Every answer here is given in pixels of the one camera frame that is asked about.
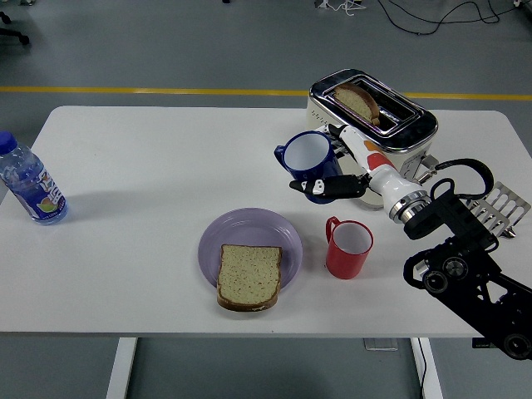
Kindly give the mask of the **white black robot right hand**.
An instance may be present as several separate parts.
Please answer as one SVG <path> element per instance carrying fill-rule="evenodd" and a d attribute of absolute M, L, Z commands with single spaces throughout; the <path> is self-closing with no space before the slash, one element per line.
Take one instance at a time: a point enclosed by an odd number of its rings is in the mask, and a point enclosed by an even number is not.
<path fill-rule="evenodd" d="M 406 204 L 409 198 L 426 196 L 424 189 L 404 178 L 380 147 L 359 129 L 349 125 L 328 125 L 326 132 L 342 142 L 363 174 L 339 175 L 303 182 L 294 180 L 289 184 L 290 188 L 320 200 L 359 198 L 366 190 L 372 190 L 382 197 L 384 209 L 388 212 L 396 204 Z"/>

